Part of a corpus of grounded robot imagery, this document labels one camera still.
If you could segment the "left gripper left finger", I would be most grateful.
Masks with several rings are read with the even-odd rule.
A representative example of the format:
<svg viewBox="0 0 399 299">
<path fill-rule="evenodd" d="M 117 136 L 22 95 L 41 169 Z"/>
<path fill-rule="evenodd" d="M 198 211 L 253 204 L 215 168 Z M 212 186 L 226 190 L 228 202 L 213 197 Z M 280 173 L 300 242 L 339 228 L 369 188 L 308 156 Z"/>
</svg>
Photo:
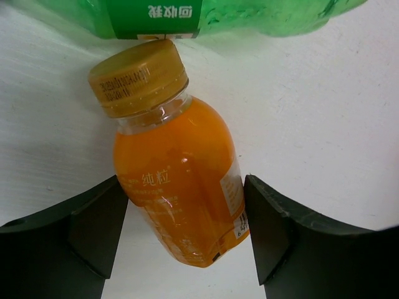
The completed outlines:
<svg viewBox="0 0 399 299">
<path fill-rule="evenodd" d="M 1 298 L 101 298 L 128 197 L 116 176 L 1 226 Z"/>
</svg>

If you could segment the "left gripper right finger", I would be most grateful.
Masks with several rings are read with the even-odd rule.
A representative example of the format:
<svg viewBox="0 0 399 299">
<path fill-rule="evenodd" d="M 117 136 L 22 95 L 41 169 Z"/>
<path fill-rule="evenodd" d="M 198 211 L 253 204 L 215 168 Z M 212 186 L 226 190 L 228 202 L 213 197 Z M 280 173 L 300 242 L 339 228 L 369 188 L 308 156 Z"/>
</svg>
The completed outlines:
<svg viewBox="0 0 399 299">
<path fill-rule="evenodd" d="M 253 175 L 245 178 L 244 197 L 267 298 L 398 297 L 398 227 L 337 221 Z"/>
</svg>

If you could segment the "green plastic bottle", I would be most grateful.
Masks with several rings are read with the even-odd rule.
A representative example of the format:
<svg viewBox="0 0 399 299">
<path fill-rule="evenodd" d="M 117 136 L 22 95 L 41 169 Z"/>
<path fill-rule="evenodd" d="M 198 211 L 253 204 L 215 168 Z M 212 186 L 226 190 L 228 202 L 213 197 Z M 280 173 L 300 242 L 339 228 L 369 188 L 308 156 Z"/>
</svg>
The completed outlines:
<svg viewBox="0 0 399 299">
<path fill-rule="evenodd" d="M 363 4 L 358 0 L 39 1 L 103 39 L 194 39 L 234 29 L 272 37 L 308 34 Z"/>
</svg>

